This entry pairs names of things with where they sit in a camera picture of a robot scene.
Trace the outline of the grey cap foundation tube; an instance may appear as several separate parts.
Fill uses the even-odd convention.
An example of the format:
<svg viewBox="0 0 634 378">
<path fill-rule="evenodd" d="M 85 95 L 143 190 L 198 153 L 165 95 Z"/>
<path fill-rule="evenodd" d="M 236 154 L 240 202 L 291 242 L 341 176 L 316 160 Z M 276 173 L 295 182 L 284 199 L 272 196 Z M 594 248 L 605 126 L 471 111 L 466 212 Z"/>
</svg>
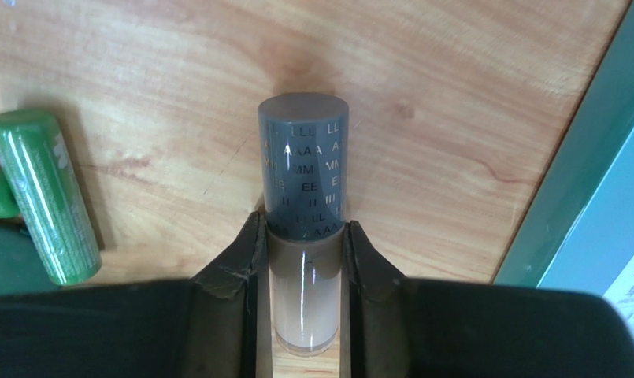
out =
<svg viewBox="0 0 634 378">
<path fill-rule="evenodd" d="M 339 329 L 349 106 L 331 94 L 258 107 L 273 324 L 291 354 L 314 356 Z"/>
</svg>

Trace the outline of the green lip balm tube upright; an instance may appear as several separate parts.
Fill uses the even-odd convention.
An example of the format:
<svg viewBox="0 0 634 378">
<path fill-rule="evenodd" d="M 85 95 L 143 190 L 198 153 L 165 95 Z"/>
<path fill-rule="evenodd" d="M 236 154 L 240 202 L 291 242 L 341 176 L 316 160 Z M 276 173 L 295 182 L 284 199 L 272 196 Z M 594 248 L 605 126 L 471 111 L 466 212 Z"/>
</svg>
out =
<svg viewBox="0 0 634 378">
<path fill-rule="evenodd" d="M 100 249 L 56 117 L 0 113 L 0 166 L 49 278 L 72 286 L 94 276 Z"/>
</svg>

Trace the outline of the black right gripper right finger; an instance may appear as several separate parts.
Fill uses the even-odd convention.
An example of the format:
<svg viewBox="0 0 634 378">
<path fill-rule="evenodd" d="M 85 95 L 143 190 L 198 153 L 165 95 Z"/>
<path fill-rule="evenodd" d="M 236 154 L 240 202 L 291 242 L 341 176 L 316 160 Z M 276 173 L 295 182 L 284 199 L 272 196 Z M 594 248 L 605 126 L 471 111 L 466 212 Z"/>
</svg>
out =
<svg viewBox="0 0 634 378">
<path fill-rule="evenodd" d="M 634 377 L 634 340 L 594 295 L 411 278 L 343 234 L 343 377 Z"/>
</svg>

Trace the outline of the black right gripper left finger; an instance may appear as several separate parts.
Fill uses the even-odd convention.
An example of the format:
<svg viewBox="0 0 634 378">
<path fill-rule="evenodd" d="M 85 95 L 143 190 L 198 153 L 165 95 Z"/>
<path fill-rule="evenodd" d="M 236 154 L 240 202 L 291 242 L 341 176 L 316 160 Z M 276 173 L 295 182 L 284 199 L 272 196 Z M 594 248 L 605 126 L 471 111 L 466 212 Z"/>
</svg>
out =
<svg viewBox="0 0 634 378">
<path fill-rule="evenodd" d="M 0 297 L 0 377 L 270 377 L 265 218 L 195 276 Z"/>
</svg>

